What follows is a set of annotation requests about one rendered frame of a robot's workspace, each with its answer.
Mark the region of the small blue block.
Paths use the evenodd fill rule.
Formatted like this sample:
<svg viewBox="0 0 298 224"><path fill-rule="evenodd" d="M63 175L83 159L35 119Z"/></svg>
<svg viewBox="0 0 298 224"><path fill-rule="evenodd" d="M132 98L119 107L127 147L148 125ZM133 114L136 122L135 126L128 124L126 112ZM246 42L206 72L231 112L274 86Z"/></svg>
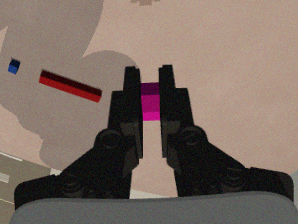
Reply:
<svg viewBox="0 0 298 224"><path fill-rule="evenodd" d="M19 69L20 63L21 62L12 59L12 61L9 64L8 71L13 74L16 74Z"/></svg>

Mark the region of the red rod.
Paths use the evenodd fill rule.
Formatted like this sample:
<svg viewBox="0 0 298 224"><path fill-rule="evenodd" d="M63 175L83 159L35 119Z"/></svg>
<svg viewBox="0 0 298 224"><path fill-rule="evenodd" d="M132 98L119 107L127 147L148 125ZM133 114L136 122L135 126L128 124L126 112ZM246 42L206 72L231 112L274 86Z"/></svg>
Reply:
<svg viewBox="0 0 298 224"><path fill-rule="evenodd" d="M99 102L102 95L102 90L87 86L85 84L61 77L44 70L40 75L39 83L97 103Z"/></svg>

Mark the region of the magenta rod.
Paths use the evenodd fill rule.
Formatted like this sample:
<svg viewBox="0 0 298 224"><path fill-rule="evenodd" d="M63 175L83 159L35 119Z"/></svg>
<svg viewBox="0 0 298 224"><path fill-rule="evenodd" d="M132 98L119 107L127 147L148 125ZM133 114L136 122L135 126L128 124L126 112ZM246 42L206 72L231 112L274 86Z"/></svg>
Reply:
<svg viewBox="0 0 298 224"><path fill-rule="evenodd" d="M141 83L143 121L160 120L159 82Z"/></svg>

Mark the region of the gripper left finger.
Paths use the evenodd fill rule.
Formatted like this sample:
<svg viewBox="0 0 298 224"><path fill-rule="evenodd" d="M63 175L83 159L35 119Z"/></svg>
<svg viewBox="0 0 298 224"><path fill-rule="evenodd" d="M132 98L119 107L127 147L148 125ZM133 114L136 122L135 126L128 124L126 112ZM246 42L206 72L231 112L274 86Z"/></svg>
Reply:
<svg viewBox="0 0 298 224"><path fill-rule="evenodd" d="M20 183L14 191L15 211L45 198L129 199L132 170L139 159L143 159L140 69L127 66L123 90L112 91L108 126L97 134L94 146L60 175Z"/></svg>

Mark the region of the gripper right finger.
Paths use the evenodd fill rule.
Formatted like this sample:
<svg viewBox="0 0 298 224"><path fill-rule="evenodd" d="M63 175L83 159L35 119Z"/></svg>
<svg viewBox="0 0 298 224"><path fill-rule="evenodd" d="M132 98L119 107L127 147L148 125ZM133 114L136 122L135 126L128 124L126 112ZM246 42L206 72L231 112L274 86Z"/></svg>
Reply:
<svg viewBox="0 0 298 224"><path fill-rule="evenodd" d="M291 176L245 168L208 142L205 131L194 125L188 88L175 87L173 66L162 65L158 74L162 158L174 169L178 197L266 191L286 196L294 203Z"/></svg>

